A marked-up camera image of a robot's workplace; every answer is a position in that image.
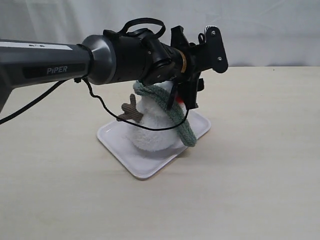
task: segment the robotic arm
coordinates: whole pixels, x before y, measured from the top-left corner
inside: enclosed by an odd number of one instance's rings
[[[148,28],[128,32],[139,24],[161,29],[157,33]],[[15,88],[68,79],[86,79],[94,85],[139,80],[145,86],[170,80],[174,84],[167,109],[176,94],[187,110],[195,109],[197,92],[204,89],[201,72],[213,69],[222,74],[228,69],[221,32],[207,26],[195,44],[176,26],[171,29],[169,46],[159,41],[165,31],[160,20],[138,18],[119,32],[104,30],[77,45],[0,39],[0,112]]]

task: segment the white backdrop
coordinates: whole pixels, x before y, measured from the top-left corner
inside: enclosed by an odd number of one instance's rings
[[[231,66],[320,66],[320,0],[1,0],[0,38],[76,44],[141,17],[195,42],[222,31]]]

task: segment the beige tabletop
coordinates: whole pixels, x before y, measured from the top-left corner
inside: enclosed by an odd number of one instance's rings
[[[113,118],[84,83],[1,125],[0,239],[319,239],[320,67],[202,75],[211,130],[147,181],[98,141]],[[132,84],[94,92],[120,114]],[[16,89],[1,118],[51,85]]]

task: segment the plush snowman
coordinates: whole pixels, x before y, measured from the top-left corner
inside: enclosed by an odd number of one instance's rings
[[[187,111],[179,97],[175,98],[171,110],[166,109],[172,87],[171,81],[152,86],[143,86],[137,81],[133,89],[141,96],[141,100],[137,103],[136,96],[131,94],[130,103],[121,106],[124,113],[118,117],[151,129],[169,128],[179,124]],[[137,148],[149,152],[168,149],[179,141],[188,147],[194,147],[197,142],[188,120],[177,128],[163,131],[151,131],[128,125],[127,138]]]

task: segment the black wire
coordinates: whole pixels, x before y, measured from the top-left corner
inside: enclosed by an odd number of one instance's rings
[[[43,100],[45,97],[47,97],[50,93],[52,93],[54,90],[57,89],[57,87],[59,87],[61,84],[65,83],[67,80],[63,80],[63,81],[58,81],[56,82],[52,87],[50,87],[47,91],[45,91],[42,95],[40,95],[39,97],[37,97],[35,100],[33,100],[32,102],[28,103],[27,105],[25,105],[24,107],[22,107],[21,109],[19,109],[18,111],[12,113],[11,115],[3,118],[0,120],[0,125],[4,124],[14,118],[16,118],[17,116],[19,116],[20,114],[24,113],[25,111],[27,111],[28,109],[30,109],[31,107],[33,107],[34,105],[36,105],[37,103],[39,103],[41,100]]]
[[[187,109],[186,114],[185,114],[185,116],[184,116],[184,119],[183,119],[179,124],[177,124],[177,125],[175,125],[175,126],[171,126],[171,127],[166,127],[166,128],[149,128],[149,127],[146,127],[146,126],[142,126],[142,125],[139,125],[139,124],[136,124],[136,123],[133,123],[133,122],[124,120],[124,119],[122,119],[121,117],[118,117],[117,115],[115,115],[113,112],[111,112],[111,111],[107,108],[107,106],[106,106],[106,104],[105,104],[105,102],[104,102],[104,100],[102,99],[101,96],[94,94],[93,89],[92,89],[92,86],[91,86],[91,84],[89,83],[88,79],[84,78],[84,79],[82,79],[82,80],[83,80],[83,81],[85,82],[85,84],[87,85],[87,87],[88,87],[88,89],[89,89],[90,96],[93,97],[93,98],[95,98],[95,99],[99,99],[100,102],[101,102],[101,104],[102,104],[102,106],[103,106],[103,108],[104,108],[111,116],[113,116],[113,117],[116,118],[117,120],[119,120],[119,121],[121,121],[121,122],[124,122],[124,123],[126,123],[126,124],[130,124],[130,125],[136,126],[136,127],[138,127],[138,128],[142,128],[142,129],[149,130],[149,131],[159,132],[159,131],[166,131],[166,130],[175,129],[175,128],[179,127],[180,125],[182,125],[182,124],[187,120],[187,118],[188,118],[189,110]]]

